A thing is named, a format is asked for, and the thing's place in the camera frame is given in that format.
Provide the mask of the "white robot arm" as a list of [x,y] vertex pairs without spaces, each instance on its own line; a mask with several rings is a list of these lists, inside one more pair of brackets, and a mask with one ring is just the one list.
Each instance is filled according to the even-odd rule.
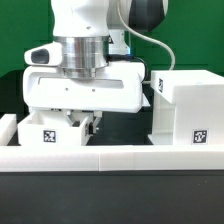
[[147,67],[115,45],[113,32],[140,37],[164,19],[168,0],[51,0],[53,42],[27,51],[23,96],[32,115],[72,126],[98,112],[136,113]]

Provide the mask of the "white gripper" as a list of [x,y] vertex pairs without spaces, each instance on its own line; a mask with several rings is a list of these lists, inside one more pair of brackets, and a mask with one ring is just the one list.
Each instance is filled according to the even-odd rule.
[[90,125],[96,134],[101,111],[136,113],[143,106],[145,68],[139,62],[111,62],[93,77],[71,77],[60,67],[62,46],[53,42],[24,54],[23,98],[31,108],[65,109],[71,127],[80,126],[78,111],[95,111]]

